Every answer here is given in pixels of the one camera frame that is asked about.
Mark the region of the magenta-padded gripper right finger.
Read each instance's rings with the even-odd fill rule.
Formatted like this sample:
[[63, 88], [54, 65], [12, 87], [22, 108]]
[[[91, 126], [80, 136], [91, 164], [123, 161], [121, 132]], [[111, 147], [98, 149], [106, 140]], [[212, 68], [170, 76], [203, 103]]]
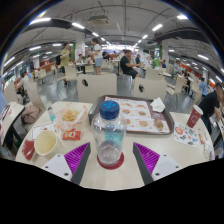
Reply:
[[136, 142], [133, 143], [133, 154], [145, 185], [182, 169], [170, 156], [158, 154]]

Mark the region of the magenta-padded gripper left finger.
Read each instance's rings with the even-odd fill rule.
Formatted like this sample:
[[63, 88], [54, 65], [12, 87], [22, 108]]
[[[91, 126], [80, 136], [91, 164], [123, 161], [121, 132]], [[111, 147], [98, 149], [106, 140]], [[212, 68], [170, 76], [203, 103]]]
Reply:
[[65, 155], [56, 154], [42, 169], [79, 185], [91, 152], [90, 143], [76, 147]]

